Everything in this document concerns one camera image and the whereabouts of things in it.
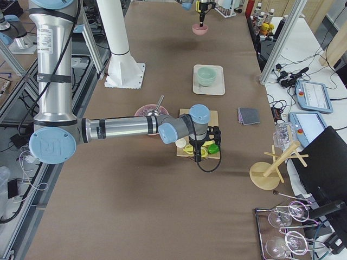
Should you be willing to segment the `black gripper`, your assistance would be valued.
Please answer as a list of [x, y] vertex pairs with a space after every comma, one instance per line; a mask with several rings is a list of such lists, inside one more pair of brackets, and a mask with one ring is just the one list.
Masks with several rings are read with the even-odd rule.
[[204, 24], [204, 13], [209, 9], [214, 9], [216, 7], [215, 0], [197, 0], [196, 1], [196, 11], [200, 14], [199, 21], [200, 27]]
[[207, 133], [205, 137], [201, 140], [196, 140], [196, 136], [193, 134], [192, 137], [189, 136], [189, 144], [195, 148], [195, 161], [201, 161], [201, 147], [207, 141], [213, 141], [218, 147], [221, 146], [221, 130], [218, 126], [208, 126]]

